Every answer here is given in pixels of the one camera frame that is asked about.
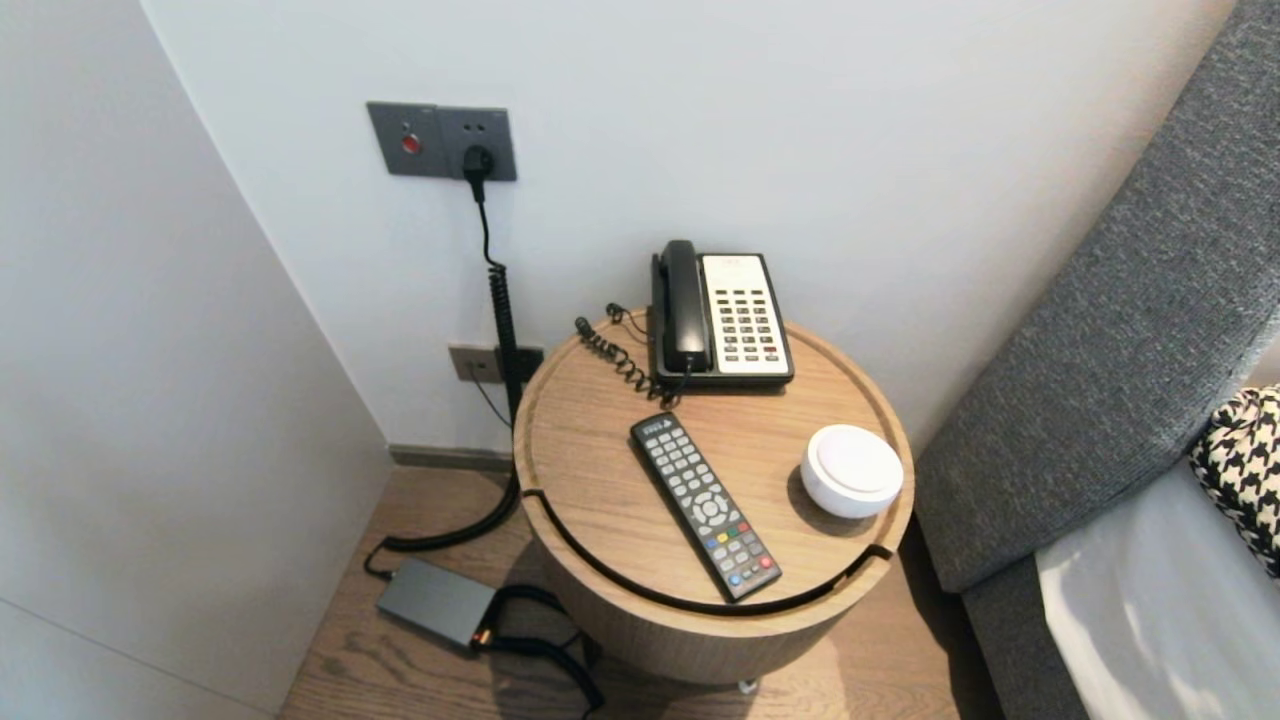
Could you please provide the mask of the black TV remote control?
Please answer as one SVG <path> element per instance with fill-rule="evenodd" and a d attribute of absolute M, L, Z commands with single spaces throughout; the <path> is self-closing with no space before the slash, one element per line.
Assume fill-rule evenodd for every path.
<path fill-rule="evenodd" d="M 630 438 L 727 602 L 737 603 L 783 575 L 719 473 L 675 414 L 640 420 L 631 427 Z"/>

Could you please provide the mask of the white round puck speaker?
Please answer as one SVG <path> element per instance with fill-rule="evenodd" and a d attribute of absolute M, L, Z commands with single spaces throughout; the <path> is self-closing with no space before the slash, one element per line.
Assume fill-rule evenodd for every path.
<path fill-rule="evenodd" d="M 810 437 L 800 473 L 818 507 L 850 520 L 884 511 L 905 486 L 897 452 L 876 433 L 847 424 L 823 427 Z"/>

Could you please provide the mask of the round wooden side table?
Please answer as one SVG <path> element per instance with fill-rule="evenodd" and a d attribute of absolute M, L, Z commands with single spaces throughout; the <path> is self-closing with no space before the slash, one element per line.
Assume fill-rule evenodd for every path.
<path fill-rule="evenodd" d="M 760 592 L 726 602 L 630 438 L 635 423 L 659 413 L 658 404 L 577 336 L 547 357 L 525 391 L 515 424 L 521 489 L 541 489 L 559 524 L 593 559 L 684 601 L 776 601 L 833 579 L 870 543 L 896 553 L 915 495 L 906 433 L 854 360 L 794 322 L 786 333 L 795 377 L 781 391 L 689 389 L 675 407 L 782 569 Z M 836 424 L 876 433 L 902 461 L 905 486 L 874 518 L 829 515 L 803 487 L 808 441 Z"/>
<path fill-rule="evenodd" d="M 888 571 L 893 550 L 870 543 L 813 591 L 755 605 L 700 603 L 649 591 L 576 546 L 541 489 L 521 502 L 552 591 L 607 655 L 699 685 L 748 684 L 796 661 Z"/>

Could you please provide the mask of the black telephone handset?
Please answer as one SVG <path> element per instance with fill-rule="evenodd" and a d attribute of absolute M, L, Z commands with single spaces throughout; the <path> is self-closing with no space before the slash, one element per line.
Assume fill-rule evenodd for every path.
<path fill-rule="evenodd" d="M 705 293 L 698 254 L 690 241 L 672 240 L 660 256 L 663 279 L 663 350 L 667 366 L 677 372 L 707 372 L 708 347 Z"/>

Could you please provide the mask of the black and white desk telephone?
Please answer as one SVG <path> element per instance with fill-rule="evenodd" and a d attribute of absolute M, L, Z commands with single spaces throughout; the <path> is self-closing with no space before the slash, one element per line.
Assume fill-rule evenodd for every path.
<path fill-rule="evenodd" d="M 759 252 L 699 252 L 705 293 L 707 372 L 667 366 L 663 350 L 664 302 L 662 252 L 652 258 L 652 304 L 648 332 L 655 377 L 678 389 L 773 389 L 788 384 L 795 365 L 765 259 Z"/>

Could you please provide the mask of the grey baseboard strip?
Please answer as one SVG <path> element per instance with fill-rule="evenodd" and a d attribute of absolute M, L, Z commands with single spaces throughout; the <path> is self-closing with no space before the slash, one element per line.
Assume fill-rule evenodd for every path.
<path fill-rule="evenodd" d="M 387 450 L 396 465 L 404 468 L 507 473 L 513 466 L 511 454 L 484 448 L 388 445 Z"/>

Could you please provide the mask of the black power plug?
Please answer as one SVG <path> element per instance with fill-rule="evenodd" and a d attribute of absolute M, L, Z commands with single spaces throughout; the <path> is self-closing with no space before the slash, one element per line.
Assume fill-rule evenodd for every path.
<path fill-rule="evenodd" d="M 483 145 L 471 145 L 463 152 L 462 174 L 468 183 L 474 201 L 484 206 L 486 201 L 485 184 L 497 168 L 493 152 Z"/>

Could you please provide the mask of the grey power adapter brick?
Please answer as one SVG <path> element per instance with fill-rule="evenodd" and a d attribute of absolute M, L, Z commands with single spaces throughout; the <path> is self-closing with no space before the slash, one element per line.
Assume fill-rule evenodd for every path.
<path fill-rule="evenodd" d="M 376 601 L 380 614 L 471 650 L 497 588 L 421 559 L 406 559 Z"/>

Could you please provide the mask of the grey upholstered headboard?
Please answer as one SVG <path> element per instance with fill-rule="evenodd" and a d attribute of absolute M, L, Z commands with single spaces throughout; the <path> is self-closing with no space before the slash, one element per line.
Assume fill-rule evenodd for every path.
<path fill-rule="evenodd" d="M 1132 173 L 916 460 L 1005 720 L 1085 720 L 1034 553 L 1144 489 L 1280 338 L 1280 0 L 1236 0 Z"/>

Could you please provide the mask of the white bed sheet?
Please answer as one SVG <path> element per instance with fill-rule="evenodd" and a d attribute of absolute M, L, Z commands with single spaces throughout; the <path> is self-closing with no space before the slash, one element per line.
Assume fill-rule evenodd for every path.
<path fill-rule="evenodd" d="M 1187 462 L 1036 569 L 1089 720 L 1280 720 L 1280 588 Z"/>

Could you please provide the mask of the black white houndstooth pillow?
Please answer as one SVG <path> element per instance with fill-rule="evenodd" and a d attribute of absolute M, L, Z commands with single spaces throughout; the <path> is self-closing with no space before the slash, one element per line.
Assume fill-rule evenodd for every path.
<path fill-rule="evenodd" d="M 1245 387 L 1190 447 L 1202 491 L 1280 589 L 1280 383 Z"/>

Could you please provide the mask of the beige wall data outlet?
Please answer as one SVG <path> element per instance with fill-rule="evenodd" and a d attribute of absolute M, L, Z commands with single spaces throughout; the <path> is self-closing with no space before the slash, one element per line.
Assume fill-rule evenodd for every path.
<path fill-rule="evenodd" d="M 448 354 L 460 380 L 479 384 L 502 384 L 499 348 L 480 345 L 449 345 Z"/>

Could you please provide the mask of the grey wall socket panel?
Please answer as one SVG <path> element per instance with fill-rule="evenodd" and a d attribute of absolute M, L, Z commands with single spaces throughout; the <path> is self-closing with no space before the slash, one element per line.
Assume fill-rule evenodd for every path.
<path fill-rule="evenodd" d="M 392 176 L 462 181 L 466 151 L 483 146 L 495 161 L 490 182 L 518 179 L 506 109 L 376 101 L 366 109 Z"/>

